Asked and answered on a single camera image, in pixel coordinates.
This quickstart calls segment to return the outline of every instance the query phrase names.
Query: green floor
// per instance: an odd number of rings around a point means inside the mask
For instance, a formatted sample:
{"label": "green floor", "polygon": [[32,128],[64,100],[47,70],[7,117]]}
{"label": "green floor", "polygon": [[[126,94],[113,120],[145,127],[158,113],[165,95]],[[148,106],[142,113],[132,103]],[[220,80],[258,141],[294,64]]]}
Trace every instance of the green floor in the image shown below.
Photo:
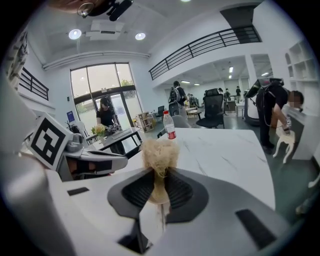
{"label": "green floor", "polygon": [[[197,118],[189,119],[192,127],[197,127],[197,120]],[[259,138],[259,127],[250,126],[244,122],[241,117],[235,117],[234,113],[230,113],[224,118],[224,125],[226,129],[253,130]],[[157,134],[162,129],[163,124],[158,123],[152,132],[146,133],[146,136],[156,139]],[[270,140],[274,144],[278,141],[274,130],[270,131]],[[283,156],[285,149],[285,145],[281,145],[278,155]],[[303,201],[315,191],[314,188],[308,188],[308,183],[317,177],[318,173],[316,168],[311,160],[292,160],[289,158],[287,163],[283,164],[283,157],[273,158],[272,155],[266,155],[266,159],[273,180],[275,210],[284,216],[291,224],[294,224],[299,219],[296,216],[296,207],[303,203]]]}

